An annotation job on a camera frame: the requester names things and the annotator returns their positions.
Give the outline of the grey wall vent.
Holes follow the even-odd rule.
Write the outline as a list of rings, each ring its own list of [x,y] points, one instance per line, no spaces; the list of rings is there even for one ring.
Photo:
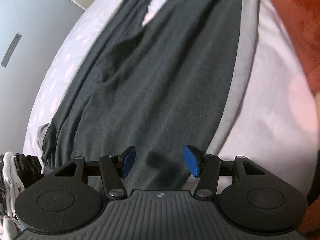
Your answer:
[[[9,60],[14,52],[14,50],[16,49],[20,39],[21,39],[22,35],[19,34],[19,33],[16,33],[15,37],[12,39],[12,42],[11,44],[9,45],[7,51],[5,52],[4,56],[3,56],[3,59],[1,61],[1,66],[6,68],[8,63],[9,63]]]

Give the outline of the white patterned folded garment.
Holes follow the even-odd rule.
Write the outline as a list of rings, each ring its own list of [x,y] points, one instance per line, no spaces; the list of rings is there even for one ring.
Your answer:
[[[1,159],[1,178],[4,186],[4,215],[1,215],[1,239],[15,239],[22,232],[16,218],[15,202],[18,195],[24,191],[24,186],[17,174],[16,156],[7,152]]]

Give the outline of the dark grey garment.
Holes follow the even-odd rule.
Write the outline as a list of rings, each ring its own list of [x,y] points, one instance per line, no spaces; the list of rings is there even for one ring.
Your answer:
[[[49,174],[77,156],[96,161],[136,148],[127,191],[178,190],[183,149],[218,151],[251,74],[259,0],[124,0],[52,118],[42,160]]]

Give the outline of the pink dotted grey bedsheet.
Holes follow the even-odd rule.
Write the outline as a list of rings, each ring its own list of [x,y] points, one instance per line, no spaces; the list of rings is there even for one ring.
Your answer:
[[[95,0],[55,55],[31,110],[23,153],[40,157],[40,126],[50,122],[102,28],[122,0]],[[316,172],[315,98],[284,23],[271,0],[259,0],[258,41],[238,118],[219,152],[245,155],[307,195]]]

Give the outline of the black folded clothes pile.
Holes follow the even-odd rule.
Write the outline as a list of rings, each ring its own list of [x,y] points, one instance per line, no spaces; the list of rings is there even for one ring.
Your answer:
[[[25,156],[16,153],[15,166],[25,189],[44,177],[42,174],[42,166],[37,156]]]

